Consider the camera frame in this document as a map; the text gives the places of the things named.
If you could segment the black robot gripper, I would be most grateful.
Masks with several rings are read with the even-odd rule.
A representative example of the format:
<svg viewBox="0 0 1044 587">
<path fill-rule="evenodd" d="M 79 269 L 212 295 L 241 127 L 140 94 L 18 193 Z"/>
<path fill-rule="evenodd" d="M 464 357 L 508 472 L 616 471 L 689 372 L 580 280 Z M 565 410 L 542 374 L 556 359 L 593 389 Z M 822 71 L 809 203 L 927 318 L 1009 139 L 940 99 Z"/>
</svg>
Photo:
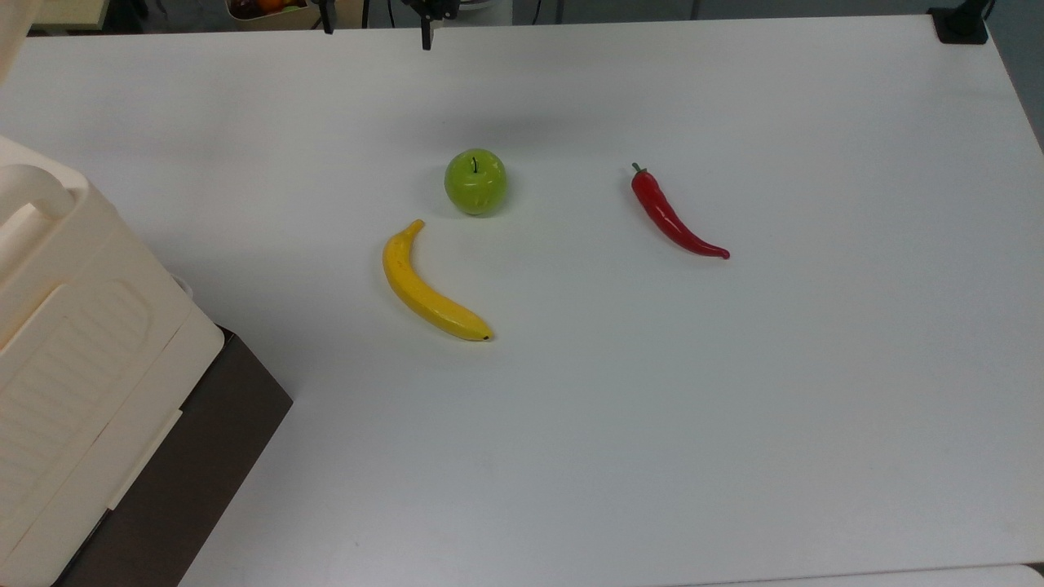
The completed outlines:
<svg viewBox="0 0 1044 587">
<path fill-rule="evenodd" d="M 425 51 L 432 48 L 432 21 L 455 20 L 460 8 L 458 0 L 407 0 L 405 4 L 422 19 L 422 49 Z"/>
</svg>

